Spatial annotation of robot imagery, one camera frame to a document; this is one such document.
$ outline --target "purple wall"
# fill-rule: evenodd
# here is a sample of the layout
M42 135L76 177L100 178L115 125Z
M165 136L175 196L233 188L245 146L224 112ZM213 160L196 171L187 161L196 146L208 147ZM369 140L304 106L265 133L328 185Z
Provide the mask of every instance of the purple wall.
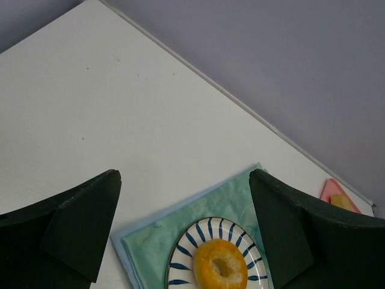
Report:
M384 1L107 2L385 206Z
M71 10L82 0L2 0L0 53Z

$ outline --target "pink object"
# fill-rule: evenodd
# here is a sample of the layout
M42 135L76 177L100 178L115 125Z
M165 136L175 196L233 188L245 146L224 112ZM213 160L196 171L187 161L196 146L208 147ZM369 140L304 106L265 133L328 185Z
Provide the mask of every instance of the pink object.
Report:
M353 203L350 197L345 193L345 191L338 184L338 182L335 179L328 179L325 183L324 189L322 190L321 196L319 198L327 203L330 203L331 196L334 196L335 194L342 194L346 196L349 199L349 202L351 204L353 211L361 214L361 211Z

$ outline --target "donut hole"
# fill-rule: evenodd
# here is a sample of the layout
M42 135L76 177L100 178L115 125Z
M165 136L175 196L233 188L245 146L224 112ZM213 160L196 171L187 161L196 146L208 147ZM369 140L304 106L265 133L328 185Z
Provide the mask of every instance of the donut hole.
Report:
M214 259L212 261L212 266L214 267L214 270L217 274L221 275L222 277L229 277L230 276L230 270L227 266L226 262L221 259Z

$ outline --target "bagel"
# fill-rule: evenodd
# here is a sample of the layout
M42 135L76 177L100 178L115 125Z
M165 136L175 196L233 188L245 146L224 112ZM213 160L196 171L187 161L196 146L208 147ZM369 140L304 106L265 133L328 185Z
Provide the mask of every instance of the bagel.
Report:
M193 258L201 289L245 289L247 266L242 253L229 241L214 239L200 245Z

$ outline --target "white plate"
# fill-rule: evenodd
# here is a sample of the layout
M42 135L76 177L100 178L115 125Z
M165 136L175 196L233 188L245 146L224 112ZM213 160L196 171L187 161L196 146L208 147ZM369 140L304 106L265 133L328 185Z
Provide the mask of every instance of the white plate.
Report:
M193 272L193 256L201 244L212 239L230 241L241 251L248 268L247 289L269 288L265 265L250 236L230 220L210 217L193 223L175 244L168 262L168 289L199 289Z

